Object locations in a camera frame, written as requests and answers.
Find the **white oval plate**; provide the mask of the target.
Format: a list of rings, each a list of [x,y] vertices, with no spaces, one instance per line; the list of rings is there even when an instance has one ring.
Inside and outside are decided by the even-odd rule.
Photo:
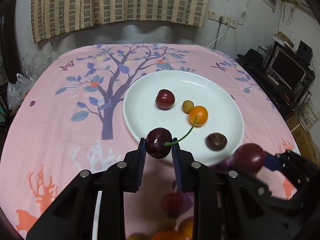
[[[156,96],[161,89],[167,89],[175,96],[175,103],[168,110],[156,106]],[[191,128],[188,115],[182,110],[185,100],[205,107],[208,120],[203,126],[195,127],[179,143],[180,148],[191,152],[196,161],[207,166],[231,156],[244,139],[242,113],[234,98],[224,89],[193,73],[165,70],[147,74],[135,81],[127,90],[123,101],[123,117],[127,129],[136,141],[140,141],[157,127],[166,128],[173,137],[180,139]],[[221,133],[227,138],[227,145],[223,150],[212,151],[206,145],[206,137],[212,133]]]

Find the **red cherry tomato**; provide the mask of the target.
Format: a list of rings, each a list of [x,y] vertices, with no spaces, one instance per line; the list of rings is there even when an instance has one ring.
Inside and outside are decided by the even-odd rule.
[[[183,198],[176,192],[167,193],[161,201],[161,207],[167,213],[179,213],[183,206]]]

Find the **large orange tangerine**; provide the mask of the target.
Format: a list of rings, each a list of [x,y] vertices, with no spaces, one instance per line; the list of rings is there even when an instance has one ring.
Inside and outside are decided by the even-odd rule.
[[[162,230],[155,233],[151,240],[186,240],[186,237],[176,230]]]

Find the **yellow kumquat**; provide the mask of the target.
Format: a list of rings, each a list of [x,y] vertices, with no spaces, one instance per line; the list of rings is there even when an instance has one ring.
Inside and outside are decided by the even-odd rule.
[[[144,233],[134,233],[127,237],[126,240],[150,240],[150,236],[144,234]]]

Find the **brown water chestnut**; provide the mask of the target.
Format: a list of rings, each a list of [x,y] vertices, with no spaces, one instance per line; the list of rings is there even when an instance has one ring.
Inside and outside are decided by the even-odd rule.
[[[206,145],[212,151],[220,151],[227,145],[227,138],[221,133],[212,133],[206,137]]]

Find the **dark red plum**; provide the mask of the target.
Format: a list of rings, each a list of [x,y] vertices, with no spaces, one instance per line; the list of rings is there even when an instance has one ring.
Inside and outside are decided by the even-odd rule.
[[[257,174],[263,167],[266,153],[257,144],[246,143],[239,146],[232,156],[232,165],[251,174]]]
[[[168,110],[174,105],[175,96],[171,91],[161,89],[156,96],[155,103],[158,108]]]

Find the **dark cherry with stem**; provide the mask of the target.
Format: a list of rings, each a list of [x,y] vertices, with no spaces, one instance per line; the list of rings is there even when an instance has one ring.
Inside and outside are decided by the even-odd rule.
[[[193,121],[189,131],[177,141],[173,141],[170,131],[163,127],[151,130],[146,137],[146,152],[155,159],[165,158],[170,153],[173,145],[178,144],[192,132],[197,124],[198,117],[198,115],[195,116],[195,120]]]

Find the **wall power strip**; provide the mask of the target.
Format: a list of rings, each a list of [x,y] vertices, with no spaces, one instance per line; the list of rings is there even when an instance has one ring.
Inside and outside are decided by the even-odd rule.
[[[238,26],[238,21],[235,16],[227,16],[213,10],[208,10],[207,18],[212,21],[220,22],[221,24],[227,25],[233,29],[236,29]]]

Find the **small orange kumquat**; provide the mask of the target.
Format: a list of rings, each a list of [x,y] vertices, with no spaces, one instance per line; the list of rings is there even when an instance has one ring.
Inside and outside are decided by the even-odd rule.
[[[195,106],[189,112],[189,122],[195,127],[203,126],[208,120],[208,111],[203,106]]]

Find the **checked beige curtain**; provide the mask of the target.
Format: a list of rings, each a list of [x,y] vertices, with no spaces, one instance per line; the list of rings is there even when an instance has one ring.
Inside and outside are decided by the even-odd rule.
[[[168,21],[202,27],[209,0],[31,0],[35,43],[122,21]]]

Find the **clear plastic bag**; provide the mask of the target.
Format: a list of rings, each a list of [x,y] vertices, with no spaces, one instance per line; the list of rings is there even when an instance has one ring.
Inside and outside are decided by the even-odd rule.
[[[16,83],[8,83],[7,103],[10,110],[17,109],[21,105],[26,95],[33,85],[35,85],[35,82],[50,66],[52,61],[53,57],[51,53],[39,51],[30,62],[23,64],[22,73],[16,74]]]

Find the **tan longan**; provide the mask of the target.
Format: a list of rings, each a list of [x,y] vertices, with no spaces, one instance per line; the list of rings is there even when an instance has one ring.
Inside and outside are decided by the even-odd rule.
[[[182,110],[184,113],[189,114],[190,111],[194,108],[194,103],[191,100],[185,100],[182,103]]]
[[[171,217],[163,217],[159,221],[160,230],[174,230],[176,228],[176,219]]]

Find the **white bucket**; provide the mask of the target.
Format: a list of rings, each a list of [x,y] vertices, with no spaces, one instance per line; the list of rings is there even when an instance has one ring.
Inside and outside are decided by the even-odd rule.
[[[319,111],[313,105],[311,99],[306,100],[299,110],[298,121],[304,131],[308,132],[319,122]]]

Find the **computer monitor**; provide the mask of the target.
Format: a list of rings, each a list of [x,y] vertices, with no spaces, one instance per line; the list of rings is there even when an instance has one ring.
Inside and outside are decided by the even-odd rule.
[[[294,90],[306,76],[306,71],[282,50],[277,51],[269,66],[269,70],[292,90]]]

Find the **black hat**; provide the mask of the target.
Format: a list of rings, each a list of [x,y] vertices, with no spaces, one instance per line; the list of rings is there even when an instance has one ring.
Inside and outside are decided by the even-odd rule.
[[[256,50],[250,48],[245,55],[237,54],[237,57],[247,64],[263,64],[263,56]]]

